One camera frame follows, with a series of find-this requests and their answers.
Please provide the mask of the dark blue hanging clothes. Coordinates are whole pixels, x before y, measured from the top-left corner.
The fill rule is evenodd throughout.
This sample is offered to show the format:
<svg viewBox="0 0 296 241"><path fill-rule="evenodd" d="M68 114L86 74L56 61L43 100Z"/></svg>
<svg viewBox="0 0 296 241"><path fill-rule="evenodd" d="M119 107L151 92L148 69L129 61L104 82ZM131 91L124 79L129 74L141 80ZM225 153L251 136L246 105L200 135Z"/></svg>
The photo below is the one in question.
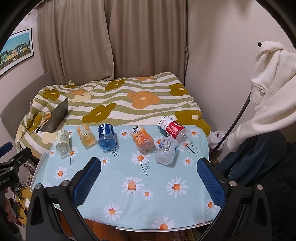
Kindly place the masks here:
<svg viewBox="0 0 296 241"><path fill-rule="evenodd" d="M236 151L229 152L215 169L228 181L252 186L294 150L295 143L287 142L280 131L264 133L246 139Z"/></svg>

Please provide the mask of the floor clutter pile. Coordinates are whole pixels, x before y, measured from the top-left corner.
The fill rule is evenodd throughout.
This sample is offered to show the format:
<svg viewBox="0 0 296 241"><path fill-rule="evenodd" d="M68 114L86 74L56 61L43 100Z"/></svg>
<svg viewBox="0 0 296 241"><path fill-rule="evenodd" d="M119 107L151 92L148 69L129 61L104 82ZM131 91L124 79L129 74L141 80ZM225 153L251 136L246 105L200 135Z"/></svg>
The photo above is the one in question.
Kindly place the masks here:
<svg viewBox="0 0 296 241"><path fill-rule="evenodd" d="M37 168L37 165L34 161L36 160L33 158L24 163L25 168L29 171L27 181L18 182L16 184L16 190L14 192L13 198L9 198L12 210L16 216L16 219L18 220L16 223L20 226L27 225L27 215L32 197L30 186Z"/></svg>

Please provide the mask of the grey bed headboard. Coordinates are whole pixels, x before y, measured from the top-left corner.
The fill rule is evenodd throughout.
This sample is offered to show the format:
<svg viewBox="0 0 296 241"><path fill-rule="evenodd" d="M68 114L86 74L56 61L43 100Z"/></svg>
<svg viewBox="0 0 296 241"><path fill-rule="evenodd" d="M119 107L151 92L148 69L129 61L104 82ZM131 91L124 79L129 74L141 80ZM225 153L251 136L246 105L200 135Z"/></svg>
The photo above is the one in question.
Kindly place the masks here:
<svg viewBox="0 0 296 241"><path fill-rule="evenodd" d="M1 119L13 139L16 137L21 120L29 112L30 103L35 96L43 87L54 84L52 74L46 72L20 91L3 109Z"/></svg>

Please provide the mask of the black curved rack pole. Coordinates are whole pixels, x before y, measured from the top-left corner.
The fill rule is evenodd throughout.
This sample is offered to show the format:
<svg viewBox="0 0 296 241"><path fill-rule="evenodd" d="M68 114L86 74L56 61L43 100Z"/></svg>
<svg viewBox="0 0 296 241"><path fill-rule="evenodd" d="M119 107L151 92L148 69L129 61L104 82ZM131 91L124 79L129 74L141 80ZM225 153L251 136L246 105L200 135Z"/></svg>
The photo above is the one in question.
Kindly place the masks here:
<svg viewBox="0 0 296 241"><path fill-rule="evenodd" d="M230 133L232 132L232 130L235 128L235 126L239 122L241 116L244 114L244 112L245 112L248 104L250 103L250 95L251 95L251 93L249 93L249 95L248 95L245 103L243 104L243 107L241 108L239 114L236 116L236 119L234 120L234 122L232 123L232 125L230 126L230 128L227 130L227 132L222 137L222 139L219 141L219 143L217 145L215 145L215 148L212 151L210 151L209 157L212 157L214 155L214 153L224 143L224 141L226 140L226 138L230 135Z"/></svg>

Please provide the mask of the daisy print blue tablecloth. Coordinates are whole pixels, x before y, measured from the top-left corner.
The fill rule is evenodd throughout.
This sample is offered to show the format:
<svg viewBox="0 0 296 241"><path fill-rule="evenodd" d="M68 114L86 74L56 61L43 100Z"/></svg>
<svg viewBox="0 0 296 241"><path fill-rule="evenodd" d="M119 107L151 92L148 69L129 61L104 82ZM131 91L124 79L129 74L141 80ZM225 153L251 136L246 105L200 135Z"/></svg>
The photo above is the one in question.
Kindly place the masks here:
<svg viewBox="0 0 296 241"><path fill-rule="evenodd" d="M154 152L142 154L129 126L115 126L118 147L109 152L98 145L84 148L76 126L67 126L71 149L66 157L56 151L56 140L41 157L34 183L45 187L70 180L88 161L101 161L101 172L79 212L86 219L137 230L167 230L200 225L215 219L214 204L197 173L197 161L208 157L208 141L196 126L188 126L192 142L178 148L172 164L159 164Z"/></svg>

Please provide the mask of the green label clear cup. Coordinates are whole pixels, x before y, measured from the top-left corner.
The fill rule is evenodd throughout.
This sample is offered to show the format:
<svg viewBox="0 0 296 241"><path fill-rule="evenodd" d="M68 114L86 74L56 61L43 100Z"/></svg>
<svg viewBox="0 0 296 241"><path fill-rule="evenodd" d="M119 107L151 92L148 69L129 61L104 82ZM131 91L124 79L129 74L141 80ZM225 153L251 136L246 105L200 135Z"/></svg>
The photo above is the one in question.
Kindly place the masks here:
<svg viewBox="0 0 296 241"><path fill-rule="evenodd" d="M56 150L60 154L67 154L70 150L69 132L67 130L59 130L57 133Z"/></svg>

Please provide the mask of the white hanging hoodie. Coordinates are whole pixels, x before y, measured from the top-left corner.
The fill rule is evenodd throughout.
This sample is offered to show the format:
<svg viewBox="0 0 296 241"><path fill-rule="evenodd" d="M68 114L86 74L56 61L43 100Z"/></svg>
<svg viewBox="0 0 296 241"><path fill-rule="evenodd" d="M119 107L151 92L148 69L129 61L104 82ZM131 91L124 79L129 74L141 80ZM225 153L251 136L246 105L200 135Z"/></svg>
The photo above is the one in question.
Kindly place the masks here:
<svg viewBox="0 0 296 241"><path fill-rule="evenodd" d="M247 138L295 123L295 53L288 52L281 42L263 42L250 82L255 115L229 135L231 152Z"/></svg>

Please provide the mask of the beige curtains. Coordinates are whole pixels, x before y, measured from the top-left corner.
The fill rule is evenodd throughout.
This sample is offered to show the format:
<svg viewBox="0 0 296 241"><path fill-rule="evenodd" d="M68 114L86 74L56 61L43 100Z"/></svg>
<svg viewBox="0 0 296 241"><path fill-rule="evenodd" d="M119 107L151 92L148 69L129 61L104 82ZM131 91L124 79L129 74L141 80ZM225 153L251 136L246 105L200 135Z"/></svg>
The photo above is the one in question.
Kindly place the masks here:
<svg viewBox="0 0 296 241"><path fill-rule="evenodd" d="M56 83L186 73L186 1L44 1L43 68Z"/></svg>

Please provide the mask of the blue plastic cup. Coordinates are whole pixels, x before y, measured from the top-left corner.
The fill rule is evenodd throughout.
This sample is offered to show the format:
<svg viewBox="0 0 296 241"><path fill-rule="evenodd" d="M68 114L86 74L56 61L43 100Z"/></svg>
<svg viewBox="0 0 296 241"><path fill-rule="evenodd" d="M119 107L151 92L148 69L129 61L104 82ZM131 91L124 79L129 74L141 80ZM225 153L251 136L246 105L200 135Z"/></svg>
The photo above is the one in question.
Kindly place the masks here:
<svg viewBox="0 0 296 241"><path fill-rule="evenodd" d="M108 123L103 123L98 127L99 140L98 144L101 149L109 151L116 147L116 138L113 126Z"/></svg>

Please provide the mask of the orange label clear cup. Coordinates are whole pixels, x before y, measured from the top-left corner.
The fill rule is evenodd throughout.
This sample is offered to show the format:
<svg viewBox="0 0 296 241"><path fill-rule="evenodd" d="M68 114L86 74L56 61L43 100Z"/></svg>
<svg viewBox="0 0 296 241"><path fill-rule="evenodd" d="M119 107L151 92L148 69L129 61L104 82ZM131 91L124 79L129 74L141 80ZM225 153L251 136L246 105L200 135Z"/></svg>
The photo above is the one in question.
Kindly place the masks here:
<svg viewBox="0 0 296 241"><path fill-rule="evenodd" d="M80 125L77 128L77 133L85 149L89 149L97 143L97 139L88 125Z"/></svg>

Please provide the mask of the floral striped duvet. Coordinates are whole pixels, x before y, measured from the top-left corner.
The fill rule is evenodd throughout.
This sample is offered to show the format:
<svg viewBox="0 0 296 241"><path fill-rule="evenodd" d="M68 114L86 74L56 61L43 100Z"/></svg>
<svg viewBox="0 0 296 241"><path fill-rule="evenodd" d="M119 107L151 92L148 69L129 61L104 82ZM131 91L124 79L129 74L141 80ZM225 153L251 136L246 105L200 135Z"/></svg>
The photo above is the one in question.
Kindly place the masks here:
<svg viewBox="0 0 296 241"><path fill-rule="evenodd" d="M122 77L115 80L94 80L78 85L43 87L33 98L29 111L21 120L15 142L18 151L30 148L33 156L48 152L56 138L40 133L38 128L49 120L52 111L62 101L68 101L68 114L63 126L102 123L119 125L157 125L169 116L182 125L196 126L193 135L204 132L211 138L211 128L181 81L170 72L148 77Z"/></svg>

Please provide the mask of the red label plastic cup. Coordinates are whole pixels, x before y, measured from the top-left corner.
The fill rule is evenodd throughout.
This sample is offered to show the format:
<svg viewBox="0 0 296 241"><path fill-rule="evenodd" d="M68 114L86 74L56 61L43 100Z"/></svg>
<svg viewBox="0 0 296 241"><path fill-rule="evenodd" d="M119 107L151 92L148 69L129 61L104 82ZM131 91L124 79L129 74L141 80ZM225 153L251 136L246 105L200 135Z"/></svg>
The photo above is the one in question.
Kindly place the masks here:
<svg viewBox="0 0 296 241"><path fill-rule="evenodd" d="M169 116L161 119L158 129L163 135L172 137L179 143L191 141L190 131Z"/></svg>

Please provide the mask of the framed houses poster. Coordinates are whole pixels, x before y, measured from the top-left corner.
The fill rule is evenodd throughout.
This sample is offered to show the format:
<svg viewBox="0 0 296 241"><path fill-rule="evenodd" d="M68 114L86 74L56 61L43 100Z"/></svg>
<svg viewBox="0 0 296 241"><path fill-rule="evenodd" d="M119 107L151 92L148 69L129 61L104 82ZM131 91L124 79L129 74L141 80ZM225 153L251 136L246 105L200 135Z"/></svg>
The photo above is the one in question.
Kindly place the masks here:
<svg viewBox="0 0 296 241"><path fill-rule="evenodd" d="M12 34L1 50L0 75L33 56L32 28Z"/></svg>

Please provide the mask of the grey open laptop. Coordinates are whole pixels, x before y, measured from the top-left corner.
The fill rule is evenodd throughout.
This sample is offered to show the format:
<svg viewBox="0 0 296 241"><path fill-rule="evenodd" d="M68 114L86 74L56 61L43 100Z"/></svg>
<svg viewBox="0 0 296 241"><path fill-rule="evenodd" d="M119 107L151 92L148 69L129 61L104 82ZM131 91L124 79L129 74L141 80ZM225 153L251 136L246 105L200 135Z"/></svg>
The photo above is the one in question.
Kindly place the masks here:
<svg viewBox="0 0 296 241"><path fill-rule="evenodd" d="M68 98L64 99L52 112L49 120L40 128L40 132L53 133L68 114Z"/></svg>

